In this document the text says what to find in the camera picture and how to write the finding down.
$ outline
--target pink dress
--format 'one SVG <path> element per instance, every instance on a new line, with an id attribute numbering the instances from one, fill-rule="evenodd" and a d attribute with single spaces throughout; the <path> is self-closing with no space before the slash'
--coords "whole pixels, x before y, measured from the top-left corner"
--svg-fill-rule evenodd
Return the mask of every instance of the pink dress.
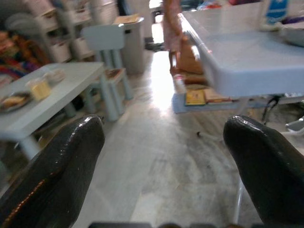
<path id="1" fill-rule="evenodd" d="M 166 8 L 164 7 L 164 15 L 169 15 L 173 18 L 173 23 L 181 29 L 180 19 L 178 14 L 181 13 L 180 0 L 172 0 L 171 5 L 169 6 L 169 12 L 166 12 Z M 163 40 L 166 50 L 170 51 L 180 51 L 181 48 L 181 38 L 177 36 L 175 31 L 171 28 L 170 23 L 167 21 L 166 17 L 163 19 Z"/>

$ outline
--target table top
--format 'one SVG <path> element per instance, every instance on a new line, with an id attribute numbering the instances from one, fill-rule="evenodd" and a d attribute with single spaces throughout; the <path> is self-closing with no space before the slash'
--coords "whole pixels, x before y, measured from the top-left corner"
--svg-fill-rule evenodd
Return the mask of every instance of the table top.
<path id="1" fill-rule="evenodd" d="M 229 96 L 303 92 L 304 48 L 285 43 L 278 32 L 258 31 L 259 7 L 183 12 L 183 27 L 198 47 L 206 77 Z"/>
<path id="2" fill-rule="evenodd" d="M 18 141 L 32 134 L 101 75 L 103 64 L 49 64 L 1 88 L 0 97 L 13 92 L 29 91 L 25 86 L 29 80 L 41 77 L 46 72 L 57 68 L 63 69 L 66 77 L 52 87 L 50 96 L 39 102 L 31 101 L 16 111 L 0 114 L 1 139 Z"/>

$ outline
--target gray trash bin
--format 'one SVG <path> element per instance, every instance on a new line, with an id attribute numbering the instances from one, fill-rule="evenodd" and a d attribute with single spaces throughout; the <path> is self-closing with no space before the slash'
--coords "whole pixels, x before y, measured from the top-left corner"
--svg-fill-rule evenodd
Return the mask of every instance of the gray trash bin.
<path id="1" fill-rule="evenodd" d="M 124 24 L 125 45 L 121 51 L 123 66 L 128 75 L 144 72 L 143 18 L 138 22 Z"/>

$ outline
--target white basket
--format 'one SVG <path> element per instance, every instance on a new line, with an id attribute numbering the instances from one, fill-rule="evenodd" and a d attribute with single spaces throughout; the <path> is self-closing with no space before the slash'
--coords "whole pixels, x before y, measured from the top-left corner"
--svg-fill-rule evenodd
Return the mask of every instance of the white basket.
<path id="1" fill-rule="evenodd" d="M 73 24 L 79 24 L 92 19 L 90 11 L 87 9 L 83 10 L 71 10 L 67 12 L 71 22 Z"/>
<path id="2" fill-rule="evenodd" d="M 54 11 L 55 8 L 49 2 L 49 0 L 23 0 L 27 5 L 29 10 L 34 16 L 44 15 L 51 11 Z"/>
<path id="3" fill-rule="evenodd" d="M 118 16 L 116 4 L 108 4 L 93 8 L 94 21 L 101 25 L 111 25 Z"/>
<path id="4" fill-rule="evenodd" d="M 46 32 L 50 32 L 59 28 L 55 14 L 51 16 L 46 16 L 46 15 L 37 16 L 35 17 L 35 20 Z"/>
<path id="5" fill-rule="evenodd" d="M 71 53 L 67 42 L 52 45 L 51 51 L 54 60 L 58 63 L 63 63 L 71 58 Z"/>
<path id="6" fill-rule="evenodd" d="M 77 54 L 77 58 L 84 59 L 89 56 L 94 55 L 94 51 L 90 50 L 87 46 L 86 40 L 84 38 L 77 38 L 73 41 L 74 49 Z"/>
<path id="7" fill-rule="evenodd" d="M 91 0 L 91 5 L 92 7 L 96 7 L 96 6 L 104 6 L 107 4 L 111 4 L 111 3 L 115 3 L 115 0 Z"/>

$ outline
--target book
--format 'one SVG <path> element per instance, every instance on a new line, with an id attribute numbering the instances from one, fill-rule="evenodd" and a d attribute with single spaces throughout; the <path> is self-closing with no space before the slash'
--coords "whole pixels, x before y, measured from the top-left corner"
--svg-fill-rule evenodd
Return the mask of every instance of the book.
<path id="1" fill-rule="evenodd" d="M 206 104 L 203 89 L 189 89 L 185 96 L 185 106 L 202 106 Z"/>
<path id="2" fill-rule="evenodd" d="M 232 102 L 232 99 L 230 97 L 225 97 L 217 92 L 214 91 L 214 89 L 204 89 L 205 99 L 206 102 L 210 105 L 214 104 L 228 104 Z"/>

